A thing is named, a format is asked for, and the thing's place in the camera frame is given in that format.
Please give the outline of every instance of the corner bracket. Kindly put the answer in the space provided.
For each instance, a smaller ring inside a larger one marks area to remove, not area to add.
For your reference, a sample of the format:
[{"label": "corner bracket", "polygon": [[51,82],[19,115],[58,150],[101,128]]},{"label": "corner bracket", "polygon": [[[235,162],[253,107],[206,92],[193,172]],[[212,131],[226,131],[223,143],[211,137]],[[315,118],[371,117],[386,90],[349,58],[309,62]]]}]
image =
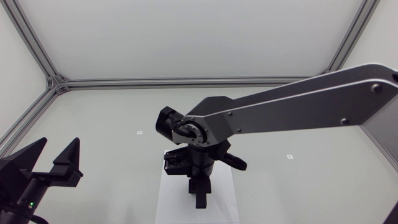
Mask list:
[{"label": "corner bracket", "polygon": [[57,85],[56,88],[57,89],[55,91],[57,92],[58,96],[70,91],[69,87],[66,85]]}]

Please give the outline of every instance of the white wall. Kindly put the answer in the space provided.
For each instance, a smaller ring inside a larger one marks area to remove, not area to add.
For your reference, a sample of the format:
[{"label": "white wall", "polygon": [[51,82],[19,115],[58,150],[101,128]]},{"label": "white wall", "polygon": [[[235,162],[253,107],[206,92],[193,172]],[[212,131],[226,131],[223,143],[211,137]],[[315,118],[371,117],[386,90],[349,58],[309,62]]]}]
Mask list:
[{"label": "white wall", "polygon": [[398,70],[398,1],[381,0],[343,68],[381,63]]},{"label": "white wall", "polygon": [[44,91],[44,74],[0,6],[0,137]]},{"label": "white wall", "polygon": [[71,79],[309,76],[362,0],[20,0]]}]

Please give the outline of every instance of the white paper sheet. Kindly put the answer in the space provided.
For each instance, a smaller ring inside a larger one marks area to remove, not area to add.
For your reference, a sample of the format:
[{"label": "white paper sheet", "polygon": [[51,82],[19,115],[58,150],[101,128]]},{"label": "white paper sheet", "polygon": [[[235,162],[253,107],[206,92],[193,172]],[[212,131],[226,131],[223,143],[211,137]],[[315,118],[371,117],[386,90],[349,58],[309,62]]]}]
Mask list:
[{"label": "white paper sheet", "polygon": [[162,171],[155,224],[239,224],[230,166],[215,162],[205,209],[195,208],[196,198],[188,193],[188,180],[186,175]]}]

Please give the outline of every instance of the aluminum frame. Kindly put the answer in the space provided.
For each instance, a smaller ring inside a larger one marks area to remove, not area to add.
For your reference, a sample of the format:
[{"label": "aluminum frame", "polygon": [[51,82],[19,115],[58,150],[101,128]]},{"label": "aluminum frame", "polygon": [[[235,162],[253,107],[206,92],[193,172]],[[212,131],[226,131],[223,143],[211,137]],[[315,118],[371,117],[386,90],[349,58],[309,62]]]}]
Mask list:
[{"label": "aluminum frame", "polygon": [[[42,69],[47,91],[16,121],[0,139],[0,158],[6,156],[49,107],[58,95],[71,90],[117,90],[127,88],[195,88],[195,87],[243,87],[279,86],[308,77],[237,77],[237,78],[174,78],[174,79],[95,79],[69,80],[59,74],[36,36],[18,0],[0,0],[22,40]],[[380,0],[363,0],[342,43],[324,73],[343,66],[359,39]]]}]

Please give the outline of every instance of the screw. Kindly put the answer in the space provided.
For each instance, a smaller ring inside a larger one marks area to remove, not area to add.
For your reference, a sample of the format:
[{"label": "screw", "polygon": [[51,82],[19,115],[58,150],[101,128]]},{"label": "screw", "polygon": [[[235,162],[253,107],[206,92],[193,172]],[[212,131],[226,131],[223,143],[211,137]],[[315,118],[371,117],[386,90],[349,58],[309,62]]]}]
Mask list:
[{"label": "screw", "polygon": [[381,90],[381,86],[380,86],[380,84],[378,84],[378,83],[376,83],[376,84],[373,84],[373,86],[372,86],[371,90],[372,90],[372,92],[374,92],[374,93],[377,93],[377,92],[379,92],[379,91]]},{"label": "screw", "polygon": [[341,125],[347,125],[349,124],[349,120],[347,118],[343,118],[340,120]]}]

